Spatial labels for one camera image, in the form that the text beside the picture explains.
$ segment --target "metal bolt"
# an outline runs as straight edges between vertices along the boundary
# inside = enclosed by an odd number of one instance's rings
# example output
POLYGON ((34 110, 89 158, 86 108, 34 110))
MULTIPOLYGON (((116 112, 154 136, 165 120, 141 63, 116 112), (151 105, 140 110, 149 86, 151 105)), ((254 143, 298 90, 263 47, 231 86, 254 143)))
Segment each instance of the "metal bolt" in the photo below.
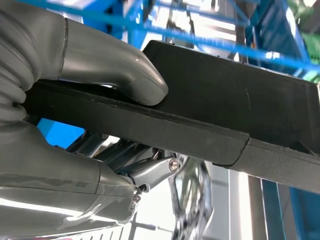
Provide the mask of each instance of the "metal bolt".
POLYGON ((177 170, 178 169, 178 162, 177 161, 177 159, 174 158, 172 159, 170 163, 169 163, 169 169, 173 172, 175 173, 177 172, 177 170))
POLYGON ((102 134, 102 139, 107 139, 107 138, 109 138, 108 134, 105 134, 105 133, 102 134))
POLYGON ((134 204, 137 204, 141 200, 141 196, 140 195, 137 195, 137 196, 134 196, 133 197, 133 203, 134 204))

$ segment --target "metal bracket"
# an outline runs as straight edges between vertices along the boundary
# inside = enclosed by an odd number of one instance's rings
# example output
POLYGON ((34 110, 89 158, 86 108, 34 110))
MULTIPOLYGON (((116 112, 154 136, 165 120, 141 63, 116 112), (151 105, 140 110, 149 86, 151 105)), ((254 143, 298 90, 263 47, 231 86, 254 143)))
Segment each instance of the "metal bracket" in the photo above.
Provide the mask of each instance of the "metal bracket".
POLYGON ((174 175, 178 169, 178 162, 175 157, 167 157, 158 160, 144 159, 122 169, 122 172, 144 192, 157 186, 158 184, 174 175))

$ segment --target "screw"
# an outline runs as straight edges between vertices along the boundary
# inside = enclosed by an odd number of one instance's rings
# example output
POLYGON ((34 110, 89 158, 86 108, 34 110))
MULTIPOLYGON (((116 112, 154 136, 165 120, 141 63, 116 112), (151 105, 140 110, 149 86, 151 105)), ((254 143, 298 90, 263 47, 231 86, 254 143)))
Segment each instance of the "screw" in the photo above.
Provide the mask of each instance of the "screw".
POLYGON ((133 197, 133 203, 134 204, 137 204, 141 200, 141 196, 140 195, 137 195, 137 196, 134 196, 133 197))
POLYGON ((177 170, 178 169, 178 162, 177 161, 177 159, 174 158, 172 159, 170 163, 169 163, 169 169, 173 172, 175 173, 177 172, 177 170))

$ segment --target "green object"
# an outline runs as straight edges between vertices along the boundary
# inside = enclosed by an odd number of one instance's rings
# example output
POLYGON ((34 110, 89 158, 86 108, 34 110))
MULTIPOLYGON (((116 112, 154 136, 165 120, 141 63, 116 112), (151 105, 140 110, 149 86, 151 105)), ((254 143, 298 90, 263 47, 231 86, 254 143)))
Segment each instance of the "green object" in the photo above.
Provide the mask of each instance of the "green object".
MULTIPOLYGON (((306 45, 306 50, 312 64, 320 64, 320 35, 318 34, 309 34, 301 33, 304 43, 306 45)), ((304 80, 313 83, 320 82, 320 75, 315 71, 309 71, 306 73, 304 80)))
POLYGON ((313 8, 306 6, 303 0, 288 0, 288 5, 292 11, 297 25, 303 25, 303 22, 313 13, 313 8))

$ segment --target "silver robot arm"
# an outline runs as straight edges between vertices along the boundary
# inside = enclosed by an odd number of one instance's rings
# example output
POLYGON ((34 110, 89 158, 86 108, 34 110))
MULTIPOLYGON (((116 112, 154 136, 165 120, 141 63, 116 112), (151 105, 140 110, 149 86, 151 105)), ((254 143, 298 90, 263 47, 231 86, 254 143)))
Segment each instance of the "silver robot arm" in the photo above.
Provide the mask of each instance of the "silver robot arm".
POLYGON ((0 23, 0 239, 87 231, 106 226, 106 219, 130 218, 137 191, 122 187, 130 182, 103 162, 48 145, 22 121, 26 113, 19 104, 46 78, 112 85, 151 106, 168 91, 162 76, 137 49, 45 9, 2 0, 0 23), (124 197, 109 196, 115 193, 124 197), (98 215, 91 218, 94 211, 98 215))

